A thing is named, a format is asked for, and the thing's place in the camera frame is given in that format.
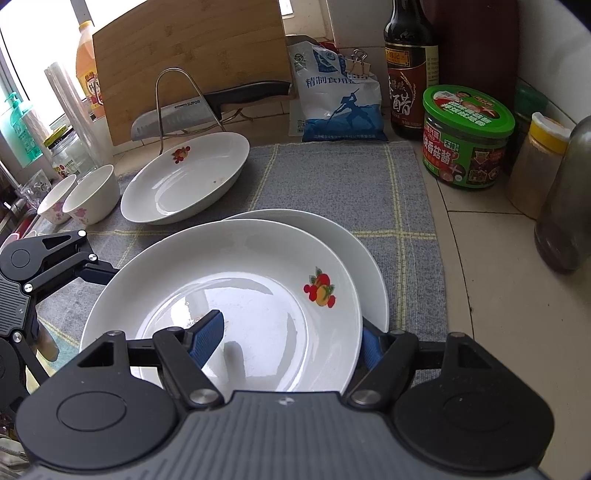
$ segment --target black knife handle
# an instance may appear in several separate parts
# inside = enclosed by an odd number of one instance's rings
[[[287,95],[290,91],[290,82],[282,80],[266,80],[264,82],[247,83],[218,92],[205,94],[205,99],[212,108],[218,120],[222,119],[222,105],[229,103],[251,103],[268,97]]]

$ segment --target floral bowl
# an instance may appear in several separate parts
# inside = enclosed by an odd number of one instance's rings
[[[67,222],[70,216],[64,213],[63,206],[66,198],[75,187],[76,175],[69,175],[63,179],[45,196],[37,209],[37,214],[55,225]]]
[[[64,213],[84,225],[100,222],[115,208],[121,192],[113,165],[89,173],[64,202]]]

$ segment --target white oval dish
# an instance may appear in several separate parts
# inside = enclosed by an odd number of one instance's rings
[[[316,301],[304,292],[310,277],[334,286],[331,307],[320,287]],[[108,330],[150,338],[212,309],[223,313],[225,331],[203,371],[226,399],[233,390],[344,392],[361,346],[353,280],[317,238],[268,220],[206,223],[141,252],[100,294],[80,350]],[[160,384],[155,369],[138,370]]]
[[[388,331],[389,307],[388,292],[371,253],[347,229],[328,218],[315,213],[289,209],[253,210],[239,213],[226,220],[237,218],[258,218],[285,223],[314,235],[332,249],[351,274],[359,302],[361,313],[383,332]]]
[[[93,225],[111,213],[120,196],[115,169],[105,165],[82,179],[66,198],[63,210],[84,225]]]
[[[64,213],[63,206],[66,198],[74,188],[76,188],[76,175],[68,175],[45,196],[37,209],[37,214],[54,225],[67,222],[70,215]]]
[[[193,138],[159,155],[129,183],[121,213],[134,223],[165,225],[219,200],[242,171],[248,140],[232,132]]]

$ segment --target gray dish mat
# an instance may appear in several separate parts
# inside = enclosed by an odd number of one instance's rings
[[[135,174],[119,179],[123,192]],[[88,227],[101,260],[122,268],[172,233],[246,210],[292,208],[325,216],[350,230],[374,256],[388,290],[390,329],[444,341],[446,302],[439,245],[420,166],[409,142],[310,142],[252,148],[235,185],[198,215],[172,225],[137,225],[119,206]],[[78,230],[76,220],[39,233]],[[37,306],[61,353],[77,353],[86,318],[103,286],[76,279]]]

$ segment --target kitchen counter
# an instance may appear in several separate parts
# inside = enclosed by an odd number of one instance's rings
[[[228,131],[252,146],[299,141],[288,115],[240,121]],[[387,128],[390,140],[398,140]],[[165,142],[170,148],[179,139]],[[414,143],[417,161],[421,145]],[[158,155],[158,142],[117,155],[118,174]],[[533,220],[504,195],[506,177],[467,192],[421,166],[446,281],[449,329],[473,336],[549,403],[556,422],[542,469],[555,480],[591,470],[591,261],[571,276],[550,271],[533,239]]]

